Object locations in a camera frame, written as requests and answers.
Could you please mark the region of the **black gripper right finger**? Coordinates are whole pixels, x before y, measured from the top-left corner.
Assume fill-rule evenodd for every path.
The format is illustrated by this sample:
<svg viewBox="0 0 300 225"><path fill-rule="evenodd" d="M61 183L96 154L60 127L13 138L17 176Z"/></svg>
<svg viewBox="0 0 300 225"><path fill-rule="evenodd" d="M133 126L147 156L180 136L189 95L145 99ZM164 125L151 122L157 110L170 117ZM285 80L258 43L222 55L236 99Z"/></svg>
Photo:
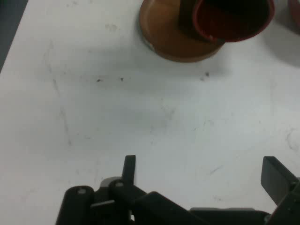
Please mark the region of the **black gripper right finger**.
<svg viewBox="0 0 300 225"><path fill-rule="evenodd" d="M261 185L276 209L267 225L298 225L300 223L300 179L276 157L263 158Z"/></svg>

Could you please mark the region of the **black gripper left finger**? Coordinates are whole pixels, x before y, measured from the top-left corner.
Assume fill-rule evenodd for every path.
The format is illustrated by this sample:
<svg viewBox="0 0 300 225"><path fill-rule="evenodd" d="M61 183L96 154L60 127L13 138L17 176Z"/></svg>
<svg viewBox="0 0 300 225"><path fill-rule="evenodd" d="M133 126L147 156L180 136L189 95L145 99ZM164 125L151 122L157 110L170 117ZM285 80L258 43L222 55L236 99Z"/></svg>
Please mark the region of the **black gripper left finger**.
<svg viewBox="0 0 300 225"><path fill-rule="evenodd" d="M157 192L134 185L136 157L125 157L122 175L107 187L69 188L58 225L200 225L202 220Z"/></svg>

